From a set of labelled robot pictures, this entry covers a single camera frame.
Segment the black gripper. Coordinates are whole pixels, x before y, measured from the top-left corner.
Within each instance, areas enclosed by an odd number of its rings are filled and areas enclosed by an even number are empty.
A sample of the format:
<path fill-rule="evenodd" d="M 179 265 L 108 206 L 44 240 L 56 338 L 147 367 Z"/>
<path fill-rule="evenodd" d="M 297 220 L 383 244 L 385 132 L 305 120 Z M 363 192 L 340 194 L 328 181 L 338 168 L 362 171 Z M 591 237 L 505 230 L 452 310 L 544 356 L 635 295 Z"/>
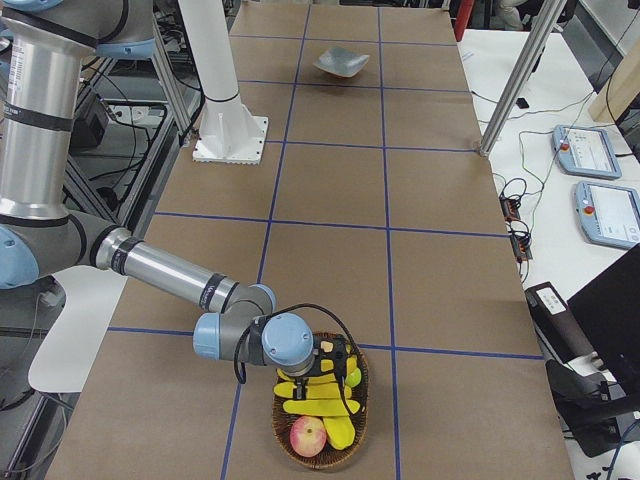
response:
<path fill-rule="evenodd" d="M 351 345 L 342 335 L 321 335 L 314 338 L 313 363 L 304 375 L 294 378 L 295 398 L 306 398 L 306 383 L 337 382 L 340 399 L 347 415 L 352 415 L 345 394 L 344 381 L 348 376 Z"/>

